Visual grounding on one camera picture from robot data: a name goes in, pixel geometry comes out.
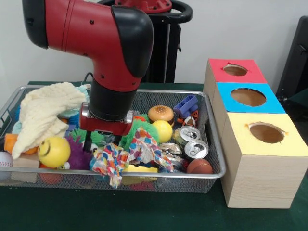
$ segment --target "yellow smiley face ball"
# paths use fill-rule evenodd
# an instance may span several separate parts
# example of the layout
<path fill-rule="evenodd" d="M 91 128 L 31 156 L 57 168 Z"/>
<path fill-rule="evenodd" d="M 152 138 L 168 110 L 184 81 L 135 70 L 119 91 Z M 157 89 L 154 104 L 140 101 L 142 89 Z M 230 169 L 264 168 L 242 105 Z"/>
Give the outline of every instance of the yellow smiley face ball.
<path fill-rule="evenodd" d="M 152 125 L 157 129 L 159 143 L 166 143 L 171 140 L 173 130 L 172 126 L 168 122 L 164 120 L 157 120 L 152 123 Z"/>
<path fill-rule="evenodd" d="M 63 165 L 71 154 L 68 141 L 61 137 L 50 137 L 38 147 L 38 158 L 47 167 L 56 168 Z"/>

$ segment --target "white wall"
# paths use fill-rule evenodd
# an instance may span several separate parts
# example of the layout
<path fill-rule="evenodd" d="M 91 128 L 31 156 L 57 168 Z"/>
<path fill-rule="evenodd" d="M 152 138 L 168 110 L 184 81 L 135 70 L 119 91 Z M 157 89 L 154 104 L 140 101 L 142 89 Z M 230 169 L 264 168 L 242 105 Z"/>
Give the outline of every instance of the white wall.
<path fill-rule="evenodd" d="M 192 21 L 182 24 L 176 82 L 203 83 L 208 58 L 253 58 L 276 90 L 298 19 L 307 0 L 184 0 Z M 84 57 L 33 45 L 21 0 L 0 3 L 0 107 L 30 80 L 82 80 L 92 71 Z"/>

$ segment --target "black handle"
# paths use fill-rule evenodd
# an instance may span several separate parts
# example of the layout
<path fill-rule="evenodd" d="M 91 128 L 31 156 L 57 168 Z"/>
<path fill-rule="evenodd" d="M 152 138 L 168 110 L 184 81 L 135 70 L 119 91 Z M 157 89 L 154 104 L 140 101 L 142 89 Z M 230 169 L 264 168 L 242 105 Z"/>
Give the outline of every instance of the black handle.
<path fill-rule="evenodd" d="M 153 23 L 164 23 L 164 24 L 180 24 L 189 22 L 193 17 L 192 8 L 181 1 L 172 0 L 172 8 L 180 11 L 180 13 L 151 13 L 149 17 Z M 112 6 L 115 4 L 115 0 L 103 0 L 98 2 L 99 4 Z"/>

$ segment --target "metal wire basket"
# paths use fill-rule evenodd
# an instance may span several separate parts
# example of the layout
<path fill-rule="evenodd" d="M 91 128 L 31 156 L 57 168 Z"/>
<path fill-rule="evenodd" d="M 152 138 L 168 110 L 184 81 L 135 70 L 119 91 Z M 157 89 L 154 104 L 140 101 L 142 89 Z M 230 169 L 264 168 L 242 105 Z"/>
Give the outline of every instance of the metal wire basket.
<path fill-rule="evenodd" d="M 28 85 L 18 88 L 0 111 L 0 139 L 5 133 L 12 131 L 16 121 L 15 111 L 24 96 L 42 86 Z M 132 103 L 132 110 L 147 113 L 155 105 L 162 104 L 174 107 L 188 95 L 196 95 L 199 102 L 198 129 L 202 140 L 209 146 L 206 160 L 213 168 L 213 174 L 185 173 L 141 173 L 124 172 L 122 184 L 118 190 L 207 193 L 216 179 L 221 178 L 226 171 L 226 165 L 218 138 L 216 124 L 208 96 L 198 91 L 173 90 L 138 90 Z M 35 179 L 34 182 L 16 181 L 13 176 Z M 84 170 L 50 170 L 43 168 L 0 167 L 0 185 L 40 188 L 68 189 L 113 189 L 108 177 Z"/>

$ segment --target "box opening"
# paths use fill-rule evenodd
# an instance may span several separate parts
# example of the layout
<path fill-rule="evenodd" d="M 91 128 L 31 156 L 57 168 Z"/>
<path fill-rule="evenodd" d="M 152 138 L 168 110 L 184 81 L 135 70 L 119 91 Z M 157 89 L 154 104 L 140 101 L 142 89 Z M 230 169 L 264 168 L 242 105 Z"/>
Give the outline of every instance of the box opening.
<path fill-rule="evenodd" d="M 248 70 L 239 65 L 228 64 L 223 70 L 231 76 L 245 76 Z"/>
<path fill-rule="evenodd" d="M 253 123 L 249 126 L 249 130 L 254 137 L 265 143 L 278 143 L 284 138 L 284 131 L 272 124 Z"/>
<path fill-rule="evenodd" d="M 252 107 L 263 105 L 266 97 L 258 90 L 250 88 L 237 88 L 231 92 L 231 97 L 238 103 Z"/>

